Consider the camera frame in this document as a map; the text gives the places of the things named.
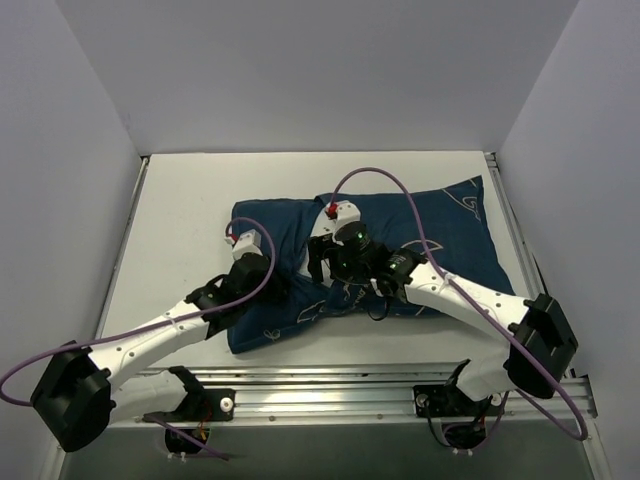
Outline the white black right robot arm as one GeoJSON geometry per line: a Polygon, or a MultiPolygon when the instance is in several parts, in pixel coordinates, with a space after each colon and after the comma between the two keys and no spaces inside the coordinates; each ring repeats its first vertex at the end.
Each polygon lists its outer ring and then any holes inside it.
{"type": "Polygon", "coordinates": [[[455,412],[469,411],[494,394],[518,390],[550,399],[573,359],[578,341],[559,303],[498,292],[437,266],[408,248],[390,250],[370,238],[360,221],[316,227],[308,241],[309,276],[369,288],[386,304],[433,309],[506,341],[502,353],[463,361],[444,388],[455,412]]]}

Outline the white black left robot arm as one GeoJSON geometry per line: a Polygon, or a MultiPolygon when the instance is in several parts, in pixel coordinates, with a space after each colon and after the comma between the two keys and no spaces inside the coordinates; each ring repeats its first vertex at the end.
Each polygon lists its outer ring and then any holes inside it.
{"type": "Polygon", "coordinates": [[[148,376],[143,370],[231,328],[254,305],[283,304],[288,293],[288,280],[272,269],[269,257],[247,253],[228,273],[138,329],[99,345],[65,344],[52,356],[31,404],[65,452],[133,417],[200,420],[216,403],[189,369],[173,366],[148,376]]]}

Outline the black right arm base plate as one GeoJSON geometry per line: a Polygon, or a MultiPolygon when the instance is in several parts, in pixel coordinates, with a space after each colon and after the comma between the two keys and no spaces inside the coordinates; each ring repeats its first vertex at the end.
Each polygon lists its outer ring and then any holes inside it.
{"type": "Polygon", "coordinates": [[[469,400],[456,388],[444,384],[419,384],[413,386],[415,413],[420,418],[475,418],[483,415],[497,416],[499,403],[486,398],[469,400]]]}

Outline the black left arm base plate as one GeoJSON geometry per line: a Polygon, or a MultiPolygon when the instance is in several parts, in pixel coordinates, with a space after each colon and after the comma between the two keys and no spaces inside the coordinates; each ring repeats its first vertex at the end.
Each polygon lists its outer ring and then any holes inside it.
{"type": "Polygon", "coordinates": [[[236,391],[230,388],[205,388],[200,393],[188,393],[173,411],[161,410],[143,416],[163,422],[228,422],[234,418],[236,391]]]}

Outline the white pillow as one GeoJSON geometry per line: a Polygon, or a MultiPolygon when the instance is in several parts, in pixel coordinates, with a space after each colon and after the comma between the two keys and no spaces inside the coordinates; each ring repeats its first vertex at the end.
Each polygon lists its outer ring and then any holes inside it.
{"type": "Polygon", "coordinates": [[[309,239],[305,242],[304,257],[298,273],[317,284],[330,287],[333,283],[329,260],[326,254],[334,247],[335,221],[322,210],[313,225],[309,239]]]}

